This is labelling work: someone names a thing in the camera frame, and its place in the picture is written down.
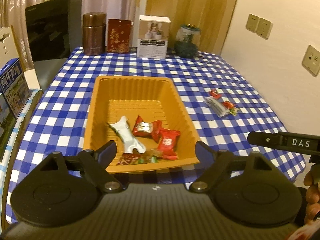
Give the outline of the person's right hand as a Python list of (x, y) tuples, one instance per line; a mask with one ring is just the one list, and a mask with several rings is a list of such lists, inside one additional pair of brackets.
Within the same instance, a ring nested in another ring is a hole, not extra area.
[(313, 221), (315, 216), (320, 211), (319, 204), (319, 187), (313, 184), (313, 176), (311, 171), (309, 171), (304, 178), (304, 185), (308, 187), (305, 195), (305, 200), (307, 202), (305, 210), (305, 224), (309, 224)]

